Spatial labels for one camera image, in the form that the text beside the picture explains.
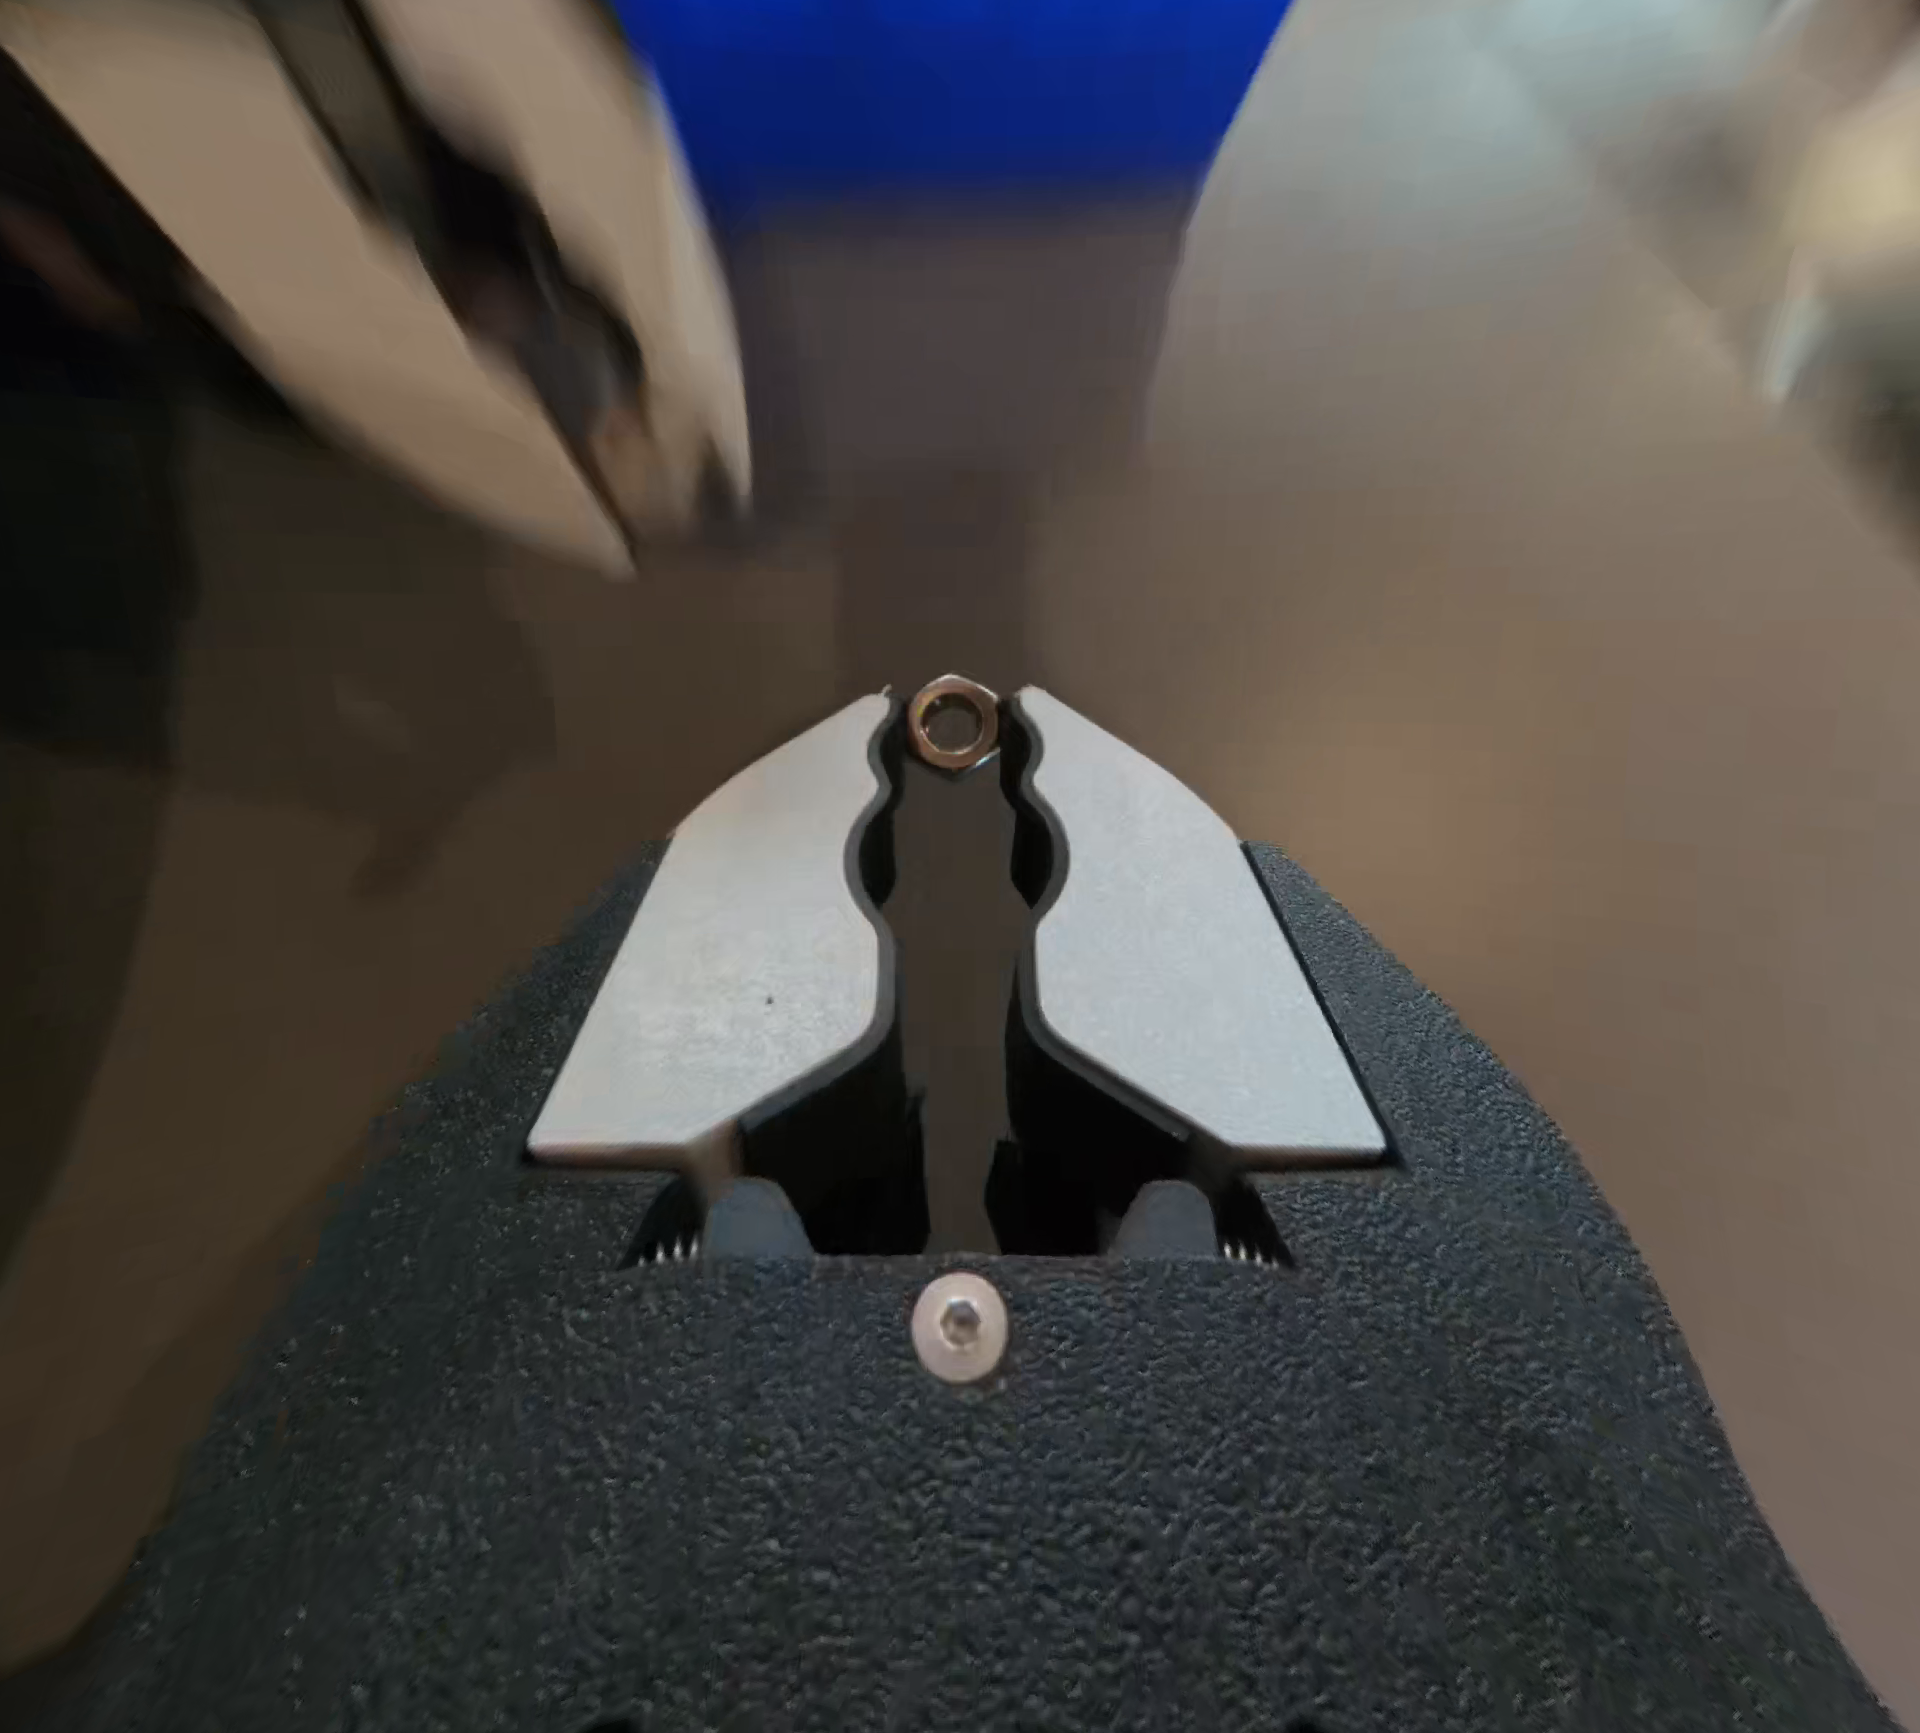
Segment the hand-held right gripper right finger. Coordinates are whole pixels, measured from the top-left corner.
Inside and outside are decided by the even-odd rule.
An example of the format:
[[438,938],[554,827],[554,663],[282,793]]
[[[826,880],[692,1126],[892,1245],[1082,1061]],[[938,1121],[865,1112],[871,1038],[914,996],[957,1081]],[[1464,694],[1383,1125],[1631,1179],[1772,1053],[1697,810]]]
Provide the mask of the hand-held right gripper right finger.
[[1005,710],[1004,1222],[1119,1222],[1144,1189],[1215,1210],[1250,1176],[1378,1171],[1388,1125],[1246,843],[1058,694]]

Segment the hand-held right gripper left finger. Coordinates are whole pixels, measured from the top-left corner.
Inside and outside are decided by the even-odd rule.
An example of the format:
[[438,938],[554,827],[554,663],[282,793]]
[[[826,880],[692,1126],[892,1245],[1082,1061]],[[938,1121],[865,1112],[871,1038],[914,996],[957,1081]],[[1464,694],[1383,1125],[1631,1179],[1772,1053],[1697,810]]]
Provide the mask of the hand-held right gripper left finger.
[[748,1176],[805,1222],[921,1221],[893,881],[898,699],[862,694],[761,756],[670,836],[554,1075],[526,1156]]

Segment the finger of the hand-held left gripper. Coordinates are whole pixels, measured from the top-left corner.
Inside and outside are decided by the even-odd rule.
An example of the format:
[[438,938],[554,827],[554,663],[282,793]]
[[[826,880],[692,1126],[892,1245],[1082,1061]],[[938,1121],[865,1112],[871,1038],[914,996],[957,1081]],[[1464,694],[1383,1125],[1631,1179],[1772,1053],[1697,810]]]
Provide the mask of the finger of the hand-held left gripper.
[[755,505],[734,302],[657,80],[597,0],[363,0],[405,106],[503,193],[454,308],[615,523]]
[[0,0],[0,30],[185,255],[209,317],[327,443],[503,537],[634,574],[529,380],[348,193],[246,0]]

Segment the metal hex nut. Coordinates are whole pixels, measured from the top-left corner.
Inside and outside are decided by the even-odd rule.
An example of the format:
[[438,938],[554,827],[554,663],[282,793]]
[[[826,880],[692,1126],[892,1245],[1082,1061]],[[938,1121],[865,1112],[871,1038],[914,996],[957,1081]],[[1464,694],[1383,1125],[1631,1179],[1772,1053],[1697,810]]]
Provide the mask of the metal hex nut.
[[966,776],[999,756],[999,694],[973,677],[944,673],[906,707],[914,759],[944,776]]

